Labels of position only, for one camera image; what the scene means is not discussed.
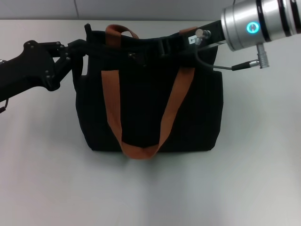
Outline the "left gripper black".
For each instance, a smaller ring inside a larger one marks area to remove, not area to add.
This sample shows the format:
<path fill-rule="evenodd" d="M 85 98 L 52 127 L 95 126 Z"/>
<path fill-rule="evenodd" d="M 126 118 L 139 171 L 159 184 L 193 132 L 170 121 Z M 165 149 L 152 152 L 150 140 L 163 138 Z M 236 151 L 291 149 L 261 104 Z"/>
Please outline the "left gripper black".
<path fill-rule="evenodd" d="M 34 87 L 55 91 L 69 72 L 72 72 L 73 81 L 78 80 L 83 71 L 84 56 L 75 53 L 83 53 L 85 45 L 84 40 L 66 46 L 59 41 L 27 41 L 19 56 L 0 64 L 0 100 Z"/>

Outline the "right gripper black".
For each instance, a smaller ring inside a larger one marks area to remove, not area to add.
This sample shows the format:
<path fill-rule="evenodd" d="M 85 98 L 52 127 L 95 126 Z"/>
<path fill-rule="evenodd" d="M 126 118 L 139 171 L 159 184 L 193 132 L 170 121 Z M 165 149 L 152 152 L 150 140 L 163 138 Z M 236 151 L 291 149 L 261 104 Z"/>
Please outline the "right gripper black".
<path fill-rule="evenodd" d="M 156 65 L 164 57 L 170 57 L 172 54 L 173 60 L 177 62 L 195 62 L 195 54 L 205 62 L 214 62 L 218 46 L 224 41 L 222 24 L 218 20 L 201 27 L 180 30 L 173 37 L 174 53 L 171 39 L 162 37 L 156 40 L 158 51 L 128 52 L 127 57 L 143 67 Z"/>

